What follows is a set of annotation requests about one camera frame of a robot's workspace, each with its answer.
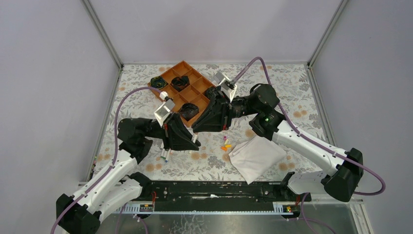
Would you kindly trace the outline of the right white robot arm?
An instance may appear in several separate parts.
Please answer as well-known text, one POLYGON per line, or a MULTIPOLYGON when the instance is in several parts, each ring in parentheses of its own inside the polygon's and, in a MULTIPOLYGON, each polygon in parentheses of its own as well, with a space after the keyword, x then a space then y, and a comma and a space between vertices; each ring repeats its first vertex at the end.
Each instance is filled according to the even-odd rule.
POLYGON ((345 151, 307 136, 286 114, 276 111, 279 103, 275 89, 269 84, 257 84, 248 96, 233 99, 218 87, 191 127, 195 133, 221 132, 229 129, 233 119, 254 115, 249 125, 257 136, 283 144, 315 163, 325 173, 320 181, 325 192, 339 201, 350 201, 365 171, 362 153, 355 148, 345 151))

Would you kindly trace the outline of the white marker pen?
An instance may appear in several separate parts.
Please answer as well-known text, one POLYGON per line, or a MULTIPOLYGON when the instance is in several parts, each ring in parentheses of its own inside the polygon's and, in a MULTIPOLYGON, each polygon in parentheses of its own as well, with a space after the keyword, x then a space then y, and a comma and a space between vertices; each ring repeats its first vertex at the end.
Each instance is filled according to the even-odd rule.
POLYGON ((192 136, 192 142, 196 145, 197 144, 197 139, 198 138, 198 135, 197 134, 194 134, 193 136, 192 136))

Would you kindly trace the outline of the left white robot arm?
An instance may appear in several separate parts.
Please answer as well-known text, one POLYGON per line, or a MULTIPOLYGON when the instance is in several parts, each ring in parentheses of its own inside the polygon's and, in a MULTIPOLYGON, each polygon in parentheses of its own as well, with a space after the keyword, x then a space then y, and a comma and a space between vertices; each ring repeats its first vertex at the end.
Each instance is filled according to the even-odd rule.
POLYGON ((169 114, 163 123, 149 118, 125 118, 116 127, 115 156, 93 179, 72 195, 62 194, 56 201, 56 221, 69 234, 94 234, 103 220, 116 209, 141 195, 145 186, 135 175, 116 187, 128 172, 148 155, 153 139, 163 141, 164 150, 198 151, 201 143, 189 132, 178 113, 169 114))

